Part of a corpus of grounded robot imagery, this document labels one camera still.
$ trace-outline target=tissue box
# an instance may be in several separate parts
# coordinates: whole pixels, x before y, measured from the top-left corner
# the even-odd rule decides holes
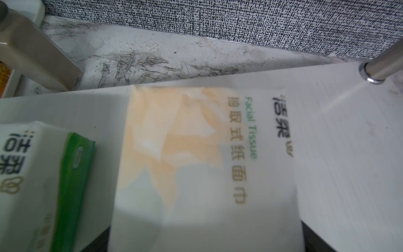
[[[133,87],[109,251],[304,251],[283,90]]]
[[[72,251],[95,142],[32,122],[0,144],[1,251]]]

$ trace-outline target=textured wallpaper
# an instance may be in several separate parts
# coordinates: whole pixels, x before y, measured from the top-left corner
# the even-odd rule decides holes
[[[403,37],[403,0],[44,0],[46,13],[260,46],[372,58]]]

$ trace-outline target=green stripe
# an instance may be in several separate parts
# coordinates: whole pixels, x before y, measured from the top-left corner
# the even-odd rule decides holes
[[[83,202],[95,142],[70,132],[60,162],[58,205],[52,252],[73,250],[75,233]],[[82,147],[81,159],[76,158]]]

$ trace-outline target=plastic tissue wrapper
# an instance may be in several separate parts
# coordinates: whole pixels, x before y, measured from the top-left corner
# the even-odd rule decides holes
[[[0,144],[0,251],[72,251],[95,142],[32,122]]]
[[[304,251],[282,90],[132,88],[109,251]]]

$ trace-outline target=white panel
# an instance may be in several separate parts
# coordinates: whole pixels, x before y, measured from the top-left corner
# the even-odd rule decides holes
[[[301,218],[337,251],[403,248],[403,97],[358,62],[156,85],[287,87]],[[127,87],[0,100],[0,121],[41,120],[96,140],[75,251],[108,227]]]

